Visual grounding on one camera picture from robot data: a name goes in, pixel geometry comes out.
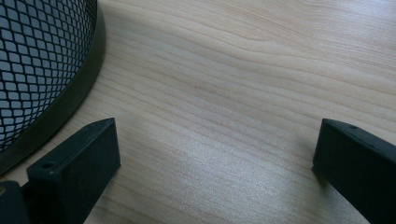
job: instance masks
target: wooden desk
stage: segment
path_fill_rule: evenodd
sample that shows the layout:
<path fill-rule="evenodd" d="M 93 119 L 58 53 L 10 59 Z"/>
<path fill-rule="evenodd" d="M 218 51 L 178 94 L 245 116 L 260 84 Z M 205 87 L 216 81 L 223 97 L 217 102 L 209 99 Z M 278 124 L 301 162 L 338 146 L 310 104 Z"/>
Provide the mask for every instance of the wooden desk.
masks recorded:
<path fill-rule="evenodd" d="M 322 118 L 393 144 L 390 1 L 101 0 L 107 49 L 81 108 L 29 164 L 116 118 L 121 168 L 86 223 L 366 223 L 311 171 Z"/>

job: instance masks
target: wood grain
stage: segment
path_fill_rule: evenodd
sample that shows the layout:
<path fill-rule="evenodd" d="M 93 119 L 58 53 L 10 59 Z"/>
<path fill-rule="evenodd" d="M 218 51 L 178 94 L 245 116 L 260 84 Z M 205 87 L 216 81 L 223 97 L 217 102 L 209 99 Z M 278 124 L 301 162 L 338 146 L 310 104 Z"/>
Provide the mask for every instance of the wood grain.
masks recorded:
<path fill-rule="evenodd" d="M 394 2 L 100 3 L 90 95 L 2 180 L 114 117 L 122 166 L 86 223 L 367 223 L 311 167 L 322 118 L 396 144 Z"/>

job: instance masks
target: black mesh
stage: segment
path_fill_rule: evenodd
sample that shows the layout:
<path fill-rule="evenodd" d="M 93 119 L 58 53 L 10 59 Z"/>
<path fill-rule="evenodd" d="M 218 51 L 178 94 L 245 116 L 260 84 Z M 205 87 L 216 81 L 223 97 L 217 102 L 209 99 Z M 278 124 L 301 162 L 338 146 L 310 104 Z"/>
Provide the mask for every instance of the black mesh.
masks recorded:
<path fill-rule="evenodd" d="M 81 67 L 94 0 L 0 0 L 0 153 L 55 100 Z"/>

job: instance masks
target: mesh wastebasket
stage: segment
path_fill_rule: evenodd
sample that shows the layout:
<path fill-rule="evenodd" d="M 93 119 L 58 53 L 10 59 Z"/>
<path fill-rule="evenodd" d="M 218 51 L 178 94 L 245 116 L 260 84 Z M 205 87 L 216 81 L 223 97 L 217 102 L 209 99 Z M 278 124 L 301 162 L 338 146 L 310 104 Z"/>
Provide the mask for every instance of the mesh wastebasket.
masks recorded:
<path fill-rule="evenodd" d="M 95 0 L 0 0 L 0 174 L 72 115 L 105 52 Z"/>

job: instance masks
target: hole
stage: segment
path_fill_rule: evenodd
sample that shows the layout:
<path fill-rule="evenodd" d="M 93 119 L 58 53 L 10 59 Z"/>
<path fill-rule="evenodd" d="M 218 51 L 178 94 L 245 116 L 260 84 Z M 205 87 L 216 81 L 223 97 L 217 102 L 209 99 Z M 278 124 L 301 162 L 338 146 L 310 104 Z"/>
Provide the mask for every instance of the hole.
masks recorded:
<path fill-rule="evenodd" d="M 51 168 L 54 164 L 55 164 L 55 162 L 53 162 L 53 161 L 48 161 L 48 162 L 44 163 L 44 164 L 42 165 L 42 167 L 43 167 L 43 169 L 49 169 L 49 168 Z"/>
<path fill-rule="evenodd" d="M 0 196 L 2 196 L 6 191 L 5 187 L 0 187 Z"/>

